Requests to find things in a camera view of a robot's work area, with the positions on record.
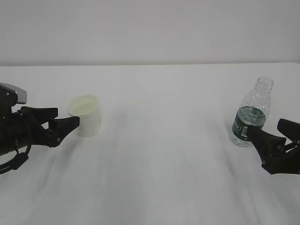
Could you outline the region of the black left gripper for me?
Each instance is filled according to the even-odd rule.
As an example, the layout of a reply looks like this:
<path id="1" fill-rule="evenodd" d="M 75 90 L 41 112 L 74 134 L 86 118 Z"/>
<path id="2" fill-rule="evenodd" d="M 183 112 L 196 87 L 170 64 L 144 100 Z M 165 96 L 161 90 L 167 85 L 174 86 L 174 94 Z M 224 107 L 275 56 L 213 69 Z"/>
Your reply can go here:
<path id="1" fill-rule="evenodd" d="M 0 154 L 5 155 L 31 145 L 57 147 L 80 125 L 79 117 L 58 117 L 58 108 L 21 107 L 23 114 L 0 119 Z"/>

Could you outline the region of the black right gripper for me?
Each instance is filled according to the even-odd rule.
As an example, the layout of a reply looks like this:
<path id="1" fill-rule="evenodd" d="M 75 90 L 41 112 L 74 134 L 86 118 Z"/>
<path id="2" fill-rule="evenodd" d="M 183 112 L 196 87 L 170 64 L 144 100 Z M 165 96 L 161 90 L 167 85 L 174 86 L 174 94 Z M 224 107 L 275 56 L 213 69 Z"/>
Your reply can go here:
<path id="1" fill-rule="evenodd" d="M 277 130 L 292 143 L 285 145 L 286 138 L 269 134 L 259 127 L 249 126 L 247 137 L 256 148 L 262 168 L 269 174 L 300 174 L 300 124 L 280 119 Z"/>

